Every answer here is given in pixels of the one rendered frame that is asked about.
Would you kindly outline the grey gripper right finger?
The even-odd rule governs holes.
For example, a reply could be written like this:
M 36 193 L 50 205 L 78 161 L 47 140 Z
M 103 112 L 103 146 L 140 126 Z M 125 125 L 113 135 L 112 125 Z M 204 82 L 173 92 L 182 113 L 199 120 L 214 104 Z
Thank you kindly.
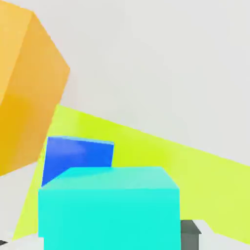
M 204 220 L 182 220 L 181 250 L 250 250 L 250 245 L 215 233 Z

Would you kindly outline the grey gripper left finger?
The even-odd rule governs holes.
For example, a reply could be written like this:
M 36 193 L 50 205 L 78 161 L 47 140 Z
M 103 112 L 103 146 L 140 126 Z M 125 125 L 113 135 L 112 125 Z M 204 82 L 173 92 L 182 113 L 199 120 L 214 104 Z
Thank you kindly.
M 0 250 L 44 250 L 44 239 L 31 234 L 14 241 L 0 240 Z

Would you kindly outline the small cyan cube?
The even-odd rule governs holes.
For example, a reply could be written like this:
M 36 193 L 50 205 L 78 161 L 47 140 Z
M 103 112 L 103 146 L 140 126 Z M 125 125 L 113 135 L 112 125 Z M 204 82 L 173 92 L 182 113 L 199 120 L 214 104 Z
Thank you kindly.
M 181 250 L 180 191 L 162 167 L 72 167 L 38 205 L 44 250 Z

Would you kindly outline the small blue cube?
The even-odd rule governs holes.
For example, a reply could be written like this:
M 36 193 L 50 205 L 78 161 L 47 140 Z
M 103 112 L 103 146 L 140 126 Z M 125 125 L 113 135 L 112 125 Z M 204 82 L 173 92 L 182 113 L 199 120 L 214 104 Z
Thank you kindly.
M 111 167 L 114 143 L 70 136 L 47 137 L 42 186 L 71 167 Z

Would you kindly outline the large yellow-green box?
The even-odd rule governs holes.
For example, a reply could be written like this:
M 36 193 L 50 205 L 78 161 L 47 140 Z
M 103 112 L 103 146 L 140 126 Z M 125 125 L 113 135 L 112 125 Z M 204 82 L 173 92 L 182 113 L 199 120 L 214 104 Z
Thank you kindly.
M 58 105 L 48 136 L 112 141 L 115 167 L 161 166 L 180 188 L 182 219 L 250 245 L 250 166 Z

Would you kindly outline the large orange box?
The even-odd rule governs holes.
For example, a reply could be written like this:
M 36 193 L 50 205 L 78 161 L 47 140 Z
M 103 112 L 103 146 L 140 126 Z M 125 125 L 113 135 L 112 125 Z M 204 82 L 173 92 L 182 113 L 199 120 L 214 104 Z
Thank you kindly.
M 35 13 L 0 0 L 0 176 L 37 161 L 69 72 Z

